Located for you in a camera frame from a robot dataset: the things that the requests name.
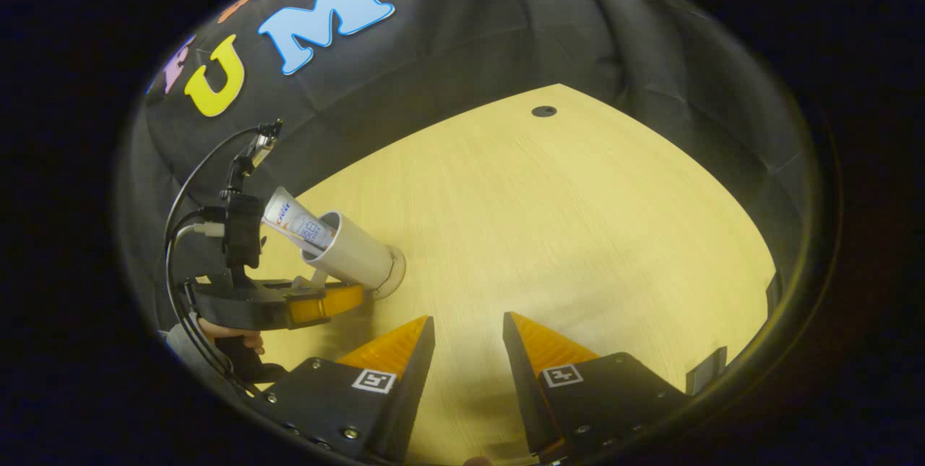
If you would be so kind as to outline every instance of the yellow letter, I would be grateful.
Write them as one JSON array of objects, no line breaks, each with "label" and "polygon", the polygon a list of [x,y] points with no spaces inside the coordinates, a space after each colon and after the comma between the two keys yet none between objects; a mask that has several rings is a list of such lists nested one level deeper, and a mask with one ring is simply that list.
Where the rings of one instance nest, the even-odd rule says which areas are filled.
[{"label": "yellow letter", "polygon": [[225,111],[225,108],[238,97],[238,92],[244,84],[244,65],[231,45],[235,37],[236,35],[229,35],[209,56],[209,60],[218,60],[228,75],[228,81],[222,90],[215,93],[209,87],[208,81],[205,81],[205,65],[196,69],[186,84],[184,94],[192,98],[196,108],[206,117],[215,117]]}]

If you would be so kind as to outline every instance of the toothpaste tube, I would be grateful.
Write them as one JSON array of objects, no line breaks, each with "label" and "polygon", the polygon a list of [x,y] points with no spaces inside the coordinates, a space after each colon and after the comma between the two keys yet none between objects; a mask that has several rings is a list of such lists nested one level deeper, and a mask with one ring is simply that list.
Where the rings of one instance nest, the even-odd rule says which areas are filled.
[{"label": "toothpaste tube", "polygon": [[290,239],[293,244],[298,246],[299,249],[303,249],[304,251],[307,251],[308,254],[312,256],[320,256],[321,253],[323,252],[323,249],[315,248],[314,245],[309,244],[304,239],[302,239],[300,236],[292,235],[292,233],[286,231],[280,226],[277,226],[274,223],[267,222],[267,218],[264,217],[264,219],[261,219],[261,220],[264,222],[265,225],[272,227],[275,231],[280,232],[282,236],[285,236],[285,238]]},{"label": "toothpaste tube", "polygon": [[[270,197],[267,209],[264,210],[264,223],[283,232],[284,235],[296,236],[320,249],[327,249],[337,233],[334,228],[319,221],[309,210],[304,209],[283,186],[278,187],[273,197]],[[296,242],[298,246],[303,246],[303,244],[298,244],[292,236],[288,238]],[[317,249],[305,248],[305,246],[303,249],[311,253],[318,252]]]}]

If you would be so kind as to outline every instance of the white label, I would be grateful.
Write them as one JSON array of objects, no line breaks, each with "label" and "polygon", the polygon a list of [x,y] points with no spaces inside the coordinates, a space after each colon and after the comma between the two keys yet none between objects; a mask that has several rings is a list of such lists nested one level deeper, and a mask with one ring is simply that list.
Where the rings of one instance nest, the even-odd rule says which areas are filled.
[{"label": "white label", "polygon": [[575,365],[562,365],[561,367],[550,367],[543,371],[546,377],[546,384],[549,388],[562,387],[565,384],[581,383],[584,378],[578,373]]},{"label": "white label", "polygon": [[377,394],[387,394],[392,389],[392,385],[395,384],[395,378],[397,378],[397,374],[371,371],[369,368],[364,368],[360,373],[360,377],[353,382],[353,388],[368,390]]}]

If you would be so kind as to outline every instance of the human hand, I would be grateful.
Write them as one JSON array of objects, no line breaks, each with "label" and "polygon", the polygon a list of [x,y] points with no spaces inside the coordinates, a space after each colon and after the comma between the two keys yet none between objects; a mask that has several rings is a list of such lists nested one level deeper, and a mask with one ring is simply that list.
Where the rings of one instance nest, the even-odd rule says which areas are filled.
[{"label": "human hand", "polygon": [[264,338],[260,337],[260,331],[221,327],[221,325],[213,324],[206,318],[202,318],[202,316],[197,317],[197,320],[199,321],[199,328],[202,329],[202,334],[209,338],[213,345],[217,337],[238,337],[242,335],[244,337],[244,347],[252,348],[258,355],[264,354]]}]

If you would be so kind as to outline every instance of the black cable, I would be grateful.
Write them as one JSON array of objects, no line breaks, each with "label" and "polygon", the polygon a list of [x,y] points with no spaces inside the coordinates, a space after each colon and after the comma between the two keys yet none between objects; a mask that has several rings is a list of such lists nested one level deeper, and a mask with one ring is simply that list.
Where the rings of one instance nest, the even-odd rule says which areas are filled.
[{"label": "black cable", "polygon": [[[186,335],[189,338],[189,340],[194,342],[194,345],[196,345],[196,350],[198,350],[199,353],[202,354],[202,357],[205,357],[206,361],[209,361],[209,358],[206,357],[206,352],[208,352],[208,354],[215,361],[214,363],[212,361],[209,361],[209,364],[212,365],[212,367],[215,368],[215,371],[221,374],[222,377],[225,378],[225,380],[228,380],[229,383],[232,383],[232,384],[236,383],[235,380],[240,381],[240,379],[234,377],[233,374],[229,373],[228,369],[225,367],[221,359],[217,357],[215,352],[212,352],[211,345],[209,345],[208,342],[205,341],[204,335],[199,333],[198,330],[191,331],[191,327],[189,327],[188,316],[181,315],[181,312],[179,312],[179,309],[176,308],[176,302],[174,299],[175,293],[174,293],[173,272],[171,269],[171,254],[173,250],[174,238],[176,236],[176,229],[173,228],[172,226],[173,226],[174,216],[176,215],[176,212],[178,212],[179,206],[181,206],[183,202],[184,196],[186,195],[186,190],[189,187],[189,183],[192,182],[192,179],[194,179],[194,177],[196,176],[196,173],[198,173],[199,170],[202,169],[202,166],[205,166],[205,163],[208,163],[209,160],[212,159],[212,156],[215,156],[215,153],[217,153],[218,150],[221,149],[221,147],[224,147],[225,144],[231,143],[231,141],[237,139],[238,137],[246,136],[246,134],[257,133],[258,131],[259,131],[259,127],[254,126],[251,128],[241,130],[241,132],[238,132],[237,134],[232,134],[232,136],[225,138],[224,141],[219,143],[217,147],[215,147],[215,149],[212,149],[212,151],[210,151],[208,155],[206,155],[205,158],[202,159],[202,162],[199,163],[198,166],[194,168],[194,170],[192,170],[192,172],[189,174],[189,177],[187,177],[186,182],[183,183],[183,186],[181,187],[181,189],[179,189],[179,193],[178,195],[176,195],[176,199],[174,200],[173,206],[171,207],[171,212],[169,212],[168,219],[166,220],[166,223],[164,226],[164,246],[165,246],[164,254],[165,254],[166,286],[168,286],[168,298],[171,299],[171,307],[173,308],[174,314],[176,315],[176,320],[178,320],[179,324],[181,324],[181,326],[183,327],[183,331],[186,332]],[[206,352],[202,351],[202,348],[199,346],[199,344],[196,341],[197,338],[202,343],[202,345],[204,345]],[[216,363],[219,363],[221,365],[221,368],[215,365]],[[244,387],[245,390],[250,391],[252,394],[259,394],[260,392],[256,387],[252,387],[251,389],[251,387],[247,386],[247,384],[244,384],[243,386],[242,384],[235,384],[235,386]]]},{"label": "black cable", "polygon": [[[171,262],[173,242],[176,240],[176,234],[179,232],[179,230],[181,230],[181,227],[184,225],[184,223],[189,222],[190,219],[194,219],[196,217],[201,217],[201,216],[202,216],[202,213],[198,212],[197,210],[197,212],[192,212],[184,216],[182,219],[179,220],[179,222],[176,223],[176,227],[171,232],[171,245],[168,246],[168,250],[166,250],[165,252],[165,265],[168,265],[168,266],[170,265],[169,262]],[[182,311],[182,308],[178,307],[178,301],[176,301],[176,291],[170,286],[168,286],[168,299],[171,301],[171,308],[173,309],[176,317],[178,317],[179,324],[182,325],[183,331],[186,332],[187,337],[189,338],[189,340],[192,341],[192,344],[194,345],[196,350],[199,351],[199,354],[202,354],[202,357],[205,358],[205,360],[209,363],[209,365],[212,366],[212,368],[215,369],[215,371],[217,371],[221,375],[225,375],[227,371],[225,370],[224,365],[221,365],[221,362],[219,361],[219,365],[221,365],[221,368],[219,368],[219,366],[215,365],[215,363],[213,363],[212,361],[209,361],[209,358],[205,356],[205,352],[202,351],[202,348],[199,346],[199,344],[201,343],[205,344],[205,341],[202,341],[201,338],[199,339],[199,341],[196,341],[196,339],[192,337],[192,332],[198,333],[198,331],[196,331],[194,327],[191,327],[191,322],[189,321],[189,312]],[[214,353],[212,353],[212,357],[215,358],[215,360],[218,360],[218,357],[215,357]]]}]

